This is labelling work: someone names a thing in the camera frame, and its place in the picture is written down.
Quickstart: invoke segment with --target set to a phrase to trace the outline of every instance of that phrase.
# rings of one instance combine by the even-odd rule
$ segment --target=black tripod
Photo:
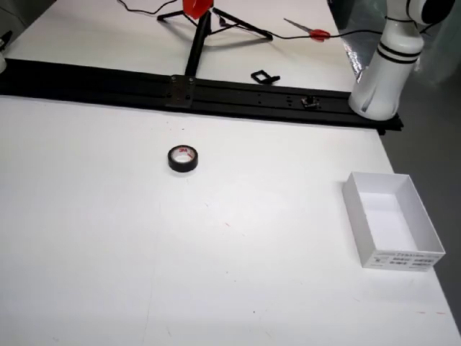
[[[231,16],[230,14],[227,14],[215,7],[212,10],[222,19],[222,21],[220,21],[221,25],[222,26],[225,25],[224,28],[216,30],[214,32],[211,31],[211,12],[210,10],[206,11],[205,14],[203,14],[200,17],[198,25],[195,24],[195,22],[192,19],[190,19],[184,13],[184,11],[176,11],[172,13],[162,14],[161,16],[157,17],[158,21],[164,22],[166,18],[176,17],[176,16],[185,16],[193,25],[197,27],[197,29],[195,30],[194,41],[192,42],[192,47],[190,48],[190,54],[189,54],[189,60],[187,61],[186,72],[184,73],[184,75],[186,76],[195,77],[197,73],[197,68],[199,66],[200,55],[202,54],[203,45],[205,44],[205,38],[207,38],[207,36],[209,35],[216,34],[217,32],[222,32],[232,27],[242,27],[248,31],[256,32],[264,36],[269,41],[272,41],[273,39],[272,35],[269,34],[268,32],[258,29],[257,27],[254,27],[253,25],[246,23],[243,20],[240,20],[239,18],[235,18],[234,16]],[[225,21],[223,19],[230,20],[234,22],[235,24],[227,25],[225,24]]]

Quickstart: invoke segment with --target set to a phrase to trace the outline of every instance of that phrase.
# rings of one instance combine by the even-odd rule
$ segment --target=red scissors
[[[327,40],[330,38],[330,33],[325,30],[321,29],[310,29],[308,27],[305,27],[304,25],[298,24],[296,22],[293,22],[292,20],[284,18],[287,22],[289,22],[291,25],[294,25],[296,27],[299,27],[301,30],[304,30],[309,33],[312,37],[310,38],[311,40],[314,40],[316,42],[323,42],[324,40]]]

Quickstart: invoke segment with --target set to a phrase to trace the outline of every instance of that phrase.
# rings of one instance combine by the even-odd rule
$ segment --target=scissors blade
[[[304,25],[298,24],[297,22],[293,22],[292,20],[284,18],[287,22],[289,22],[291,25],[296,26],[297,28],[304,30],[306,32],[310,32],[310,29],[308,27],[305,27]]]

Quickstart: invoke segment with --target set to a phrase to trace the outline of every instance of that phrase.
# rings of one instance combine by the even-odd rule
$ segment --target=black clip
[[[272,84],[275,81],[278,81],[280,79],[280,76],[273,76],[271,77],[269,74],[267,74],[266,71],[260,70],[257,72],[253,72],[251,74],[251,78],[257,81],[260,84]]]

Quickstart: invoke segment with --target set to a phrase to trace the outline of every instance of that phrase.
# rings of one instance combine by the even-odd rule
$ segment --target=scissors handle
[[[330,33],[322,29],[314,29],[309,32],[311,39],[317,42],[323,42],[330,38]]]

